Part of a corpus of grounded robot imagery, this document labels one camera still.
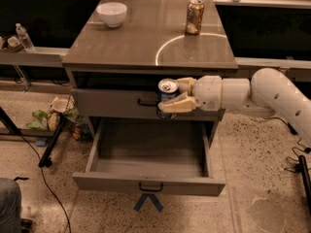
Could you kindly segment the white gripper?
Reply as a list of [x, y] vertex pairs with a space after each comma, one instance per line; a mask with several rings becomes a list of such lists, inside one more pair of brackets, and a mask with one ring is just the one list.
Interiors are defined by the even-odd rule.
[[182, 93], [158, 104], [164, 113], [189, 113], [196, 108], [214, 112], [221, 108], [223, 81], [219, 76], [204, 76], [198, 80], [185, 77], [176, 80]]

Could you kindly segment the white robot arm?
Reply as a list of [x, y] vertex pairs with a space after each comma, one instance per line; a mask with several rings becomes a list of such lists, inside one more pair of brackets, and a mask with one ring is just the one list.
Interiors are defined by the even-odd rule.
[[158, 104], [165, 113], [224, 109], [249, 117], [279, 115], [311, 145], [311, 100], [275, 69], [262, 68], [249, 80], [204, 76], [181, 78], [176, 83], [180, 94]]

